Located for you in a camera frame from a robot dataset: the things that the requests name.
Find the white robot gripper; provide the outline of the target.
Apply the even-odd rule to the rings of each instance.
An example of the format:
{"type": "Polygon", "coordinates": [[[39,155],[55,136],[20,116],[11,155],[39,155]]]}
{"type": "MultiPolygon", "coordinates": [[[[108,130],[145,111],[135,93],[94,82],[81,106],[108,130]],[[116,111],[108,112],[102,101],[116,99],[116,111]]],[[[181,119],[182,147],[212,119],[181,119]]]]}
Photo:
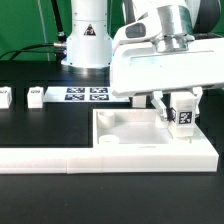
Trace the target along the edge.
{"type": "Polygon", "coordinates": [[[148,13],[114,36],[110,86],[118,97],[151,94],[159,128],[172,118],[163,93],[192,88],[198,117],[202,88],[224,87],[224,38],[197,40],[188,13],[148,13]]]}

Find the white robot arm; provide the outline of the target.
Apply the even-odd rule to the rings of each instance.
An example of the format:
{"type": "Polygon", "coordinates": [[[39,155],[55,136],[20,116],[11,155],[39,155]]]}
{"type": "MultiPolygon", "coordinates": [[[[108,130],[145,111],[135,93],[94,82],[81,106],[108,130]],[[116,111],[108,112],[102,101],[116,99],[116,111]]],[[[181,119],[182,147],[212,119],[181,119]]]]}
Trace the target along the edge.
{"type": "Polygon", "coordinates": [[[110,69],[116,97],[144,107],[150,97],[162,118],[165,94],[224,87],[224,38],[198,39],[193,31],[202,0],[123,0],[126,25],[107,33],[104,0],[72,0],[72,32],[66,40],[68,68],[110,69]]]}

